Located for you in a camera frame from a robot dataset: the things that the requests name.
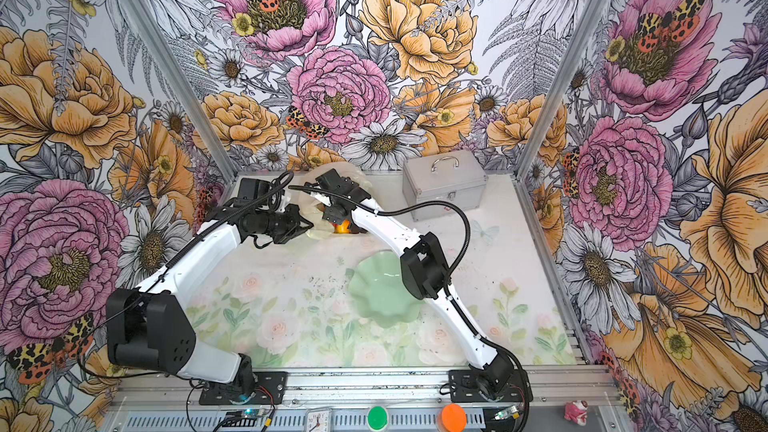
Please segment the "red yellow mango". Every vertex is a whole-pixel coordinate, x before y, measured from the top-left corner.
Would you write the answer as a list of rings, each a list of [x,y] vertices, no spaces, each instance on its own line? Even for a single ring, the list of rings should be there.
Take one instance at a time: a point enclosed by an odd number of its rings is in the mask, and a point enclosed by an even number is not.
[[[334,232],[336,234],[352,234],[353,225],[349,220],[345,220],[339,224],[334,225]]]

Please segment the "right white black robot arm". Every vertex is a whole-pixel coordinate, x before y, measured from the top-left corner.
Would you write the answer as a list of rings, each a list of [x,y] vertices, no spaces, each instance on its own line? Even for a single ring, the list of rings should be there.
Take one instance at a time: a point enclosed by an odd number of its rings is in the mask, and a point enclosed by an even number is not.
[[[520,399],[529,399],[529,381],[520,360],[506,347],[493,342],[472,317],[458,295],[452,276],[468,251],[471,225],[463,210],[443,200],[417,203],[386,211],[357,182],[332,169],[300,187],[324,205],[323,219],[333,224],[345,220],[380,239],[399,256],[401,279],[406,290],[422,300],[449,327],[476,374],[470,387],[488,401],[499,401],[518,389]],[[463,242],[453,262],[448,262],[438,237],[422,233],[397,218],[428,207],[448,208],[463,225]]]

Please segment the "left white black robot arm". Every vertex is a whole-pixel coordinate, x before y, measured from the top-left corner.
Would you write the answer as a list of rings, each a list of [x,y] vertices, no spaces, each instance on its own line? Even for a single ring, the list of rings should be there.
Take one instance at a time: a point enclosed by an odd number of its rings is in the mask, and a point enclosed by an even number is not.
[[[236,196],[212,210],[165,265],[111,293],[105,325],[112,364],[199,380],[233,403],[252,398],[257,384],[250,358],[198,338],[186,309],[218,263],[246,239],[264,236],[278,245],[311,229],[285,195],[293,177],[242,180]]]

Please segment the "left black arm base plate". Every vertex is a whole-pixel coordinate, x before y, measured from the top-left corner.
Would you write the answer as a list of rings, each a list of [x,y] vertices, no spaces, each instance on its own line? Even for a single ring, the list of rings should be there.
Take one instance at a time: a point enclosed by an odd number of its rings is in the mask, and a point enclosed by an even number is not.
[[[287,379],[287,372],[257,371],[244,381],[238,378],[229,384],[206,383],[198,403],[202,406],[280,405]]]

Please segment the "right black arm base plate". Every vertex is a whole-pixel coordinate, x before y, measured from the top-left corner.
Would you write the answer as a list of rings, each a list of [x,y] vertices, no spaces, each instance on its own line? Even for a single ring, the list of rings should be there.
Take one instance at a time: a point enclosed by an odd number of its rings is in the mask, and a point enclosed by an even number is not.
[[[507,379],[475,369],[449,370],[448,386],[454,403],[530,403],[534,398],[528,375],[521,370]]]

